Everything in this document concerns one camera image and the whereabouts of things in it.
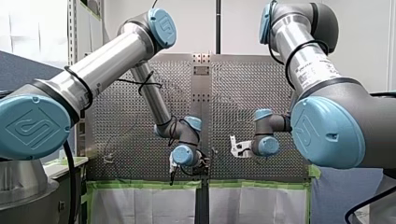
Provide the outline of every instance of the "light blue joint cap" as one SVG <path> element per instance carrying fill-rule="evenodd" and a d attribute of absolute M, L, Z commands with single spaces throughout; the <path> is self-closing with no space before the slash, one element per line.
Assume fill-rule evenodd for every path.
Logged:
<path fill-rule="evenodd" d="M 275 156 L 279 152 L 279 142 L 273 136 L 266 136 L 259 143 L 259 152 L 263 157 Z"/>
<path fill-rule="evenodd" d="M 178 165 L 190 166 L 194 160 L 194 155 L 192 155 L 192 150 L 189 147 L 180 145 L 172 151 L 172 159 Z"/>
<path fill-rule="evenodd" d="M 273 115 L 271 109 L 258 109 L 254 113 L 254 121 Z"/>
<path fill-rule="evenodd" d="M 161 8 L 152 8 L 148 11 L 148 26 L 155 39 L 164 49 L 175 45 L 177 31 L 171 16 Z"/>
<path fill-rule="evenodd" d="M 0 157 L 28 161 L 59 149 L 70 134 L 70 117 L 58 102 L 39 95 L 0 101 Z"/>
<path fill-rule="evenodd" d="M 270 29 L 270 7 L 271 3 L 268 4 L 262 12 L 262 21 L 260 24 L 259 41 L 264 45 L 268 44 L 268 35 Z"/>
<path fill-rule="evenodd" d="M 202 128 L 202 122 L 200 119 L 196 118 L 196 117 L 191 117 L 191 116 L 187 116 L 184 118 L 184 120 L 186 120 L 193 129 L 195 129 L 196 131 L 200 132 L 201 128 Z"/>
<path fill-rule="evenodd" d="M 349 169 L 364 158 L 359 124 L 332 100 L 310 96 L 298 102 L 291 113 L 291 127 L 294 144 L 316 165 Z"/>

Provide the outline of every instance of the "gray robot arm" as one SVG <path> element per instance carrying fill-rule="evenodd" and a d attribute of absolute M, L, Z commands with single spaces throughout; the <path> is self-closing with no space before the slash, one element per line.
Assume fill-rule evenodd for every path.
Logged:
<path fill-rule="evenodd" d="M 88 109 L 92 100 L 126 71 L 131 69 L 136 82 L 154 83 L 147 60 L 172 47 L 176 38 L 169 14 L 153 8 L 125 22 L 114 40 L 58 76 L 35 80 L 14 91 L 0 101 L 0 158 L 36 160 L 58 149 L 79 121 L 80 111 Z M 143 85 L 141 92 L 157 124 L 156 133 L 180 140 L 173 153 L 175 161 L 197 164 L 201 121 L 192 117 L 172 120 L 154 85 Z M 176 131 L 169 132 L 175 122 Z"/>
<path fill-rule="evenodd" d="M 329 52 L 335 50 L 338 23 L 332 10 L 322 4 L 270 8 L 262 16 L 260 41 L 270 44 L 283 62 L 289 61 L 297 99 L 291 104 L 290 126 L 281 131 L 291 130 L 303 156 L 320 166 L 395 168 L 396 100 L 372 97 L 357 80 L 342 77 L 314 41 L 326 43 Z M 270 110 L 259 110 L 256 117 L 256 134 L 267 130 L 271 135 L 278 129 Z M 271 142 L 262 148 L 271 149 Z M 262 156 L 259 144 L 252 147 Z"/>

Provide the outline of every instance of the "gray fabric panel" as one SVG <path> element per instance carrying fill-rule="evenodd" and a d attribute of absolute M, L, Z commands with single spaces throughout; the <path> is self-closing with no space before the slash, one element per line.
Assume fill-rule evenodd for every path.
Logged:
<path fill-rule="evenodd" d="M 210 189 L 211 224 L 237 224 L 241 189 Z"/>
<path fill-rule="evenodd" d="M 0 50 L 0 90 L 13 91 L 34 78 L 50 79 L 60 72 L 61 69 Z"/>
<path fill-rule="evenodd" d="M 296 189 L 276 190 L 275 223 L 305 224 L 306 193 Z"/>
<path fill-rule="evenodd" d="M 194 217 L 195 189 L 152 191 L 155 217 Z"/>
<path fill-rule="evenodd" d="M 154 224 L 194 224 L 194 220 L 194 217 L 154 217 Z"/>
<path fill-rule="evenodd" d="M 134 191 L 136 224 L 153 224 L 152 201 L 151 189 L 139 189 Z"/>
<path fill-rule="evenodd" d="M 320 170 L 312 187 L 312 224 L 344 224 L 345 213 L 372 197 L 382 177 L 381 169 Z"/>
<path fill-rule="evenodd" d="M 94 224 L 193 224 L 195 189 L 98 189 Z"/>
<path fill-rule="evenodd" d="M 239 224 L 274 223 L 276 189 L 243 188 Z"/>
<path fill-rule="evenodd" d="M 92 197 L 92 223 L 126 224 L 134 221 L 133 189 L 101 189 Z"/>

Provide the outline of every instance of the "pegboard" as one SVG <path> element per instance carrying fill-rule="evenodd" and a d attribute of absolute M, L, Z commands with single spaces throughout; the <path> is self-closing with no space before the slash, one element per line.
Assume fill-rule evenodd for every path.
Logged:
<path fill-rule="evenodd" d="M 149 62 L 168 109 L 178 118 L 190 114 L 191 55 L 160 55 Z M 130 72 L 121 78 L 133 80 Z M 154 122 L 139 86 L 116 81 L 87 113 L 87 177 L 169 180 L 169 155 L 177 145 L 154 134 Z M 178 174 L 177 180 L 186 179 Z"/>
<path fill-rule="evenodd" d="M 230 134 L 237 142 L 253 139 L 257 109 L 288 111 L 291 92 L 284 67 L 269 56 L 213 55 L 211 69 L 210 178 L 304 181 L 306 161 L 289 133 L 275 134 L 280 153 L 268 159 L 237 159 L 230 152 Z"/>
<path fill-rule="evenodd" d="M 204 76 L 194 74 L 197 62 L 190 54 L 160 55 L 150 65 L 157 82 L 163 84 L 163 98 L 172 114 L 178 118 L 191 114 L 202 118 L 205 142 L 201 147 L 208 147 L 202 151 L 209 152 L 212 159 L 209 178 L 304 181 L 307 166 L 288 133 L 276 135 L 281 153 L 268 160 L 237 159 L 230 152 L 230 133 L 235 134 L 237 141 L 253 138 L 256 109 L 287 111 L 290 88 L 283 66 L 266 56 L 206 57 L 210 57 L 205 62 L 209 74 Z M 129 72 L 122 78 L 133 79 Z M 153 119 L 137 90 L 136 85 L 115 82 L 95 99 L 87 113 L 90 180 L 169 180 L 169 155 L 177 144 L 168 147 L 168 140 L 155 136 Z M 104 156 L 111 153 L 113 161 L 104 161 Z M 179 173 L 177 179 L 191 178 Z"/>

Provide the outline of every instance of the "black cable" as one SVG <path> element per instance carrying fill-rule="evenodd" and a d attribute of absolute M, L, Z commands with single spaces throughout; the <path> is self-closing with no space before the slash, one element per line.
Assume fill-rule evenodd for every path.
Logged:
<path fill-rule="evenodd" d="M 295 48 L 295 49 L 291 52 L 291 54 L 289 55 L 289 58 L 286 60 L 286 64 L 285 64 L 285 76 L 286 76 L 286 80 L 288 81 L 289 85 L 290 85 L 293 89 L 294 89 L 294 85 L 293 85 L 293 83 L 291 82 L 291 80 L 290 80 L 290 75 L 289 75 L 291 60 L 293 59 L 294 55 L 295 55 L 298 51 L 300 51 L 301 49 L 303 49 L 303 48 L 305 48 L 306 46 L 311 45 L 311 44 L 319 44 L 319 45 L 321 45 L 321 46 L 324 48 L 324 49 L 322 49 L 322 50 L 324 50 L 324 53 L 325 53 L 326 55 L 329 54 L 329 46 L 328 46 L 325 42 L 323 42 L 323 41 L 321 41 L 321 40 L 315 40 L 315 39 L 314 39 L 314 40 L 309 40 L 309 41 L 307 41 L 307 42 L 305 42 L 305 43 L 303 43 L 303 44 L 297 46 L 297 48 Z"/>
<path fill-rule="evenodd" d="M 187 176 L 194 176 L 193 174 L 187 173 L 187 172 L 183 169 L 182 166 L 180 166 L 180 170 L 181 170 L 181 172 L 183 172 L 183 174 L 185 174 L 185 175 L 187 175 Z"/>
<path fill-rule="evenodd" d="M 0 91 L 0 100 L 10 95 L 13 91 Z"/>
<path fill-rule="evenodd" d="M 370 93 L 371 96 L 373 97 L 393 97 L 396 98 L 396 92 L 375 92 L 375 93 Z"/>
<path fill-rule="evenodd" d="M 127 82 L 127 83 L 131 83 L 131 84 L 135 84 L 135 85 L 140 85 L 138 92 L 139 92 L 139 95 L 142 95 L 142 89 L 143 89 L 144 86 L 155 85 L 158 88 L 162 88 L 163 87 L 163 84 L 161 84 L 161 83 L 149 82 L 149 80 L 151 79 L 152 75 L 154 75 L 154 71 L 151 71 L 148 74 L 148 76 L 147 76 L 147 78 L 146 78 L 146 80 L 144 82 L 136 82 L 136 81 L 132 81 L 132 80 L 128 80 L 128 79 L 122 79 L 122 78 L 117 79 L 117 81 Z"/>
<path fill-rule="evenodd" d="M 155 5 L 157 4 L 157 2 L 158 2 L 158 0 L 155 0 L 155 1 L 154 1 L 154 4 L 152 4 L 152 7 L 151 7 L 151 8 L 154 8 Z"/>
<path fill-rule="evenodd" d="M 90 87 L 87 85 L 87 83 L 81 78 L 79 77 L 75 72 L 73 72 L 69 66 L 65 66 L 64 67 L 64 71 L 68 72 L 71 76 L 75 77 L 83 86 L 84 88 L 87 90 L 88 93 L 88 105 L 85 106 L 81 111 L 85 111 L 87 109 L 89 109 L 93 103 L 93 94 L 92 91 L 90 89 Z"/>
<path fill-rule="evenodd" d="M 366 205 L 368 205 L 370 203 L 374 203 L 374 202 L 376 202 L 376 201 L 378 201 L 378 200 L 380 200 L 382 198 L 385 198 L 385 197 L 387 197 L 388 195 L 390 195 L 391 193 L 393 193 L 395 191 L 396 191 L 396 186 L 391 188 L 391 189 L 388 189 L 388 190 L 386 190 L 386 191 L 384 191 L 384 192 L 382 192 L 382 193 L 380 193 L 378 195 L 375 195 L 373 198 L 371 198 L 371 199 L 369 199 L 369 200 L 367 200 L 365 202 L 362 202 L 362 203 L 354 206 L 353 208 L 349 209 L 349 211 L 347 211 L 346 215 L 344 216 L 344 219 L 345 219 L 346 223 L 350 224 L 349 217 L 352 214 L 354 214 L 356 211 L 358 211 L 359 209 L 363 208 L 364 206 L 366 206 Z"/>
<path fill-rule="evenodd" d="M 171 183 L 169 183 L 170 186 L 173 186 L 173 183 L 175 182 L 175 176 L 177 174 L 177 169 L 178 169 L 178 166 L 175 168 L 175 171 L 171 173 Z"/>
<path fill-rule="evenodd" d="M 67 158 L 67 165 L 69 167 L 70 177 L 70 213 L 69 224 L 74 224 L 76 221 L 76 206 L 77 206 L 77 181 L 76 181 L 76 167 L 74 166 L 72 149 L 67 140 L 64 142 L 64 152 Z"/>
<path fill-rule="evenodd" d="M 272 2 L 271 2 L 271 4 L 270 4 L 270 11 L 269 11 L 269 13 L 270 13 L 270 15 L 269 15 L 269 18 L 268 18 L 268 20 L 269 20 L 269 25 L 270 25 L 270 28 L 268 29 L 268 50 L 270 51 L 270 55 L 271 55 L 271 57 L 274 59 L 274 61 L 276 61 L 277 63 L 280 63 L 280 64 L 282 64 L 282 65 L 284 65 L 283 64 L 283 62 L 281 62 L 275 55 L 274 55 L 274 53 L 273 53 L 273 50 L 272 50 L 272 48 L 271 48 L 271 34 L 272 34 L 272 14 L 273 14 L 273 9 L 274 9 L 274 4 L 275 3 L 277 3 L 277 1 L 276 0 L 273 0 Z"/>
<path fill-rule="evenodd" d="M 172 115 L 171 120 L 175 120 L 175 121 L 171 124 L 171 126 L 169 128 L 169 136 L 170 136 L 169 141 L 168 141 L 169 147 L 171 147 L 175 143 L 175 140 L 176 140 L 175 133 L 177 130 L 177 117 L 175 115 Z"/>

